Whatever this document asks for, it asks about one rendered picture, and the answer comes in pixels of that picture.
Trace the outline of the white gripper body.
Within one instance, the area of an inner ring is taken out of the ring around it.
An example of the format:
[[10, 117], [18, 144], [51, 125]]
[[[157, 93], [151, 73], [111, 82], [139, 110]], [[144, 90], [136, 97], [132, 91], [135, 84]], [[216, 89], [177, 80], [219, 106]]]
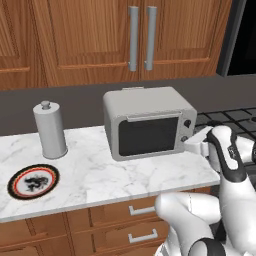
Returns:
[[209, 145], [206, 141], [207, 133], [212, 129], [212, 126], [206, 126], [198, 133], [190, 137], [184, 142], [184, 148], [186, 151], [198, 154], [201, 156], [209, 155]]

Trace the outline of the toaster oven glass door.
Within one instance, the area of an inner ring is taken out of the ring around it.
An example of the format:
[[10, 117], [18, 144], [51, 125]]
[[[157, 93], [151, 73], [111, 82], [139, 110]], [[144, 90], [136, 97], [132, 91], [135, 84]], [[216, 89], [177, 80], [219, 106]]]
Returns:
[[119, 155], [140, 158], [183, 152], [179, 134], [181, 117], [139, 122], [125, 119], [119, 124]]

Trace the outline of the grey toaster oven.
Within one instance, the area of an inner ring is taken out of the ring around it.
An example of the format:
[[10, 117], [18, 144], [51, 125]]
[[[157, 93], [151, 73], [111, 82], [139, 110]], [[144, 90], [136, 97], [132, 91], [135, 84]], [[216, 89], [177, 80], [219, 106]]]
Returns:
[[[181, 141], [181, 137], [190, 138], [193, 135], [197, 111], [174, 88], [127, 88], [105, 93], [103, 96], [104, 126], [113, 159], [116, 161], [139, 159], [119, 155], [119, 124], [127, 116], [178, 111], [182, 112], [179, 128]], [[190, 128], [184, 126], [185, 120], [192, 121]]]

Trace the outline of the black red patterned plate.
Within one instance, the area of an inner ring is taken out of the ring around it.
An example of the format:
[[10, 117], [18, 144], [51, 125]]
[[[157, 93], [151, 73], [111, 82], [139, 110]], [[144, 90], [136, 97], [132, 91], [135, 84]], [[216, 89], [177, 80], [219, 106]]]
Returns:
[[58, 169], [49, 164], [22, 168], [8, 181], [8, 194], [18, 200], [32, 200], [51, 192], [59, 183]]

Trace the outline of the wooden base cupboard door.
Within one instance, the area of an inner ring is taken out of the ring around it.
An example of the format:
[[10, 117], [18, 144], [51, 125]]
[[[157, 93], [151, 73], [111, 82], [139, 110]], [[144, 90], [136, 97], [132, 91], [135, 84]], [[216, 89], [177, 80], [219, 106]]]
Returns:
[[63, 215], [0, 223], [0, 256], [71, 256]]

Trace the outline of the black hob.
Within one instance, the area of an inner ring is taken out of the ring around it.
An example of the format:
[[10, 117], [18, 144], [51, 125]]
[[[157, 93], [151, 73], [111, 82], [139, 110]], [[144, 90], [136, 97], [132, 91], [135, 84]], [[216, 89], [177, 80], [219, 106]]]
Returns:
[[211, 121], [219, 121], [239, 136], [256, 141], [256, 107], [201, 112], [197, 115], [194, 132], [199, 132]]

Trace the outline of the wooden drawer front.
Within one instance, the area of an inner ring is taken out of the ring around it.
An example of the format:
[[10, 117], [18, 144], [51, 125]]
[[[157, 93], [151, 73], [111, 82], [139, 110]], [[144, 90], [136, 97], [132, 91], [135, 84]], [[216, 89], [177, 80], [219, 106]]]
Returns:
[[[158, 238], [130, 244], [128, 234], [134, 237], [148, 235], [155, 228]], [[135, 224], [122, 224], [117, 227], [103, 229], [94, 233], [94, 245], [97, 253], [108, 253], [145, 245], [158, 245], [165, 240], [168, 234], [168, 225], [161, 220], [151, 220]]]
[[152, 207], [155, 204], [155, 196], [136, 200], [107, 204], [89, 209], [90, 226], [99, 227], [112, 225], [114, 223], [125, 223], [156, 216], [155, 212], [131, 216], [128, 206], [132, 205], [135, 209]]

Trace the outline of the black extractor hood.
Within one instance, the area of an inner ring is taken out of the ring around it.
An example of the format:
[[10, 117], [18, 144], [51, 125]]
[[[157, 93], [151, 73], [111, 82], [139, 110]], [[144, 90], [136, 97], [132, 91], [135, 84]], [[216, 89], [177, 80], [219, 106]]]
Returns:
[[256, 0], [233, 0], [216, 73], [256, 75]]

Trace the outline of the white paper towel roll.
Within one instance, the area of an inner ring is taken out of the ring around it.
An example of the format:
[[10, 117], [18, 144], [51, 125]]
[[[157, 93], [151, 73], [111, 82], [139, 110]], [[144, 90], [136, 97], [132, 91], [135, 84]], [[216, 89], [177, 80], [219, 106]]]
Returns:
[[63, 157], [68, 152], [68, 148], [64, 135], [60, 105], [44, 100], [33, 108], [33, 113], [43, 156], [47, 159]]

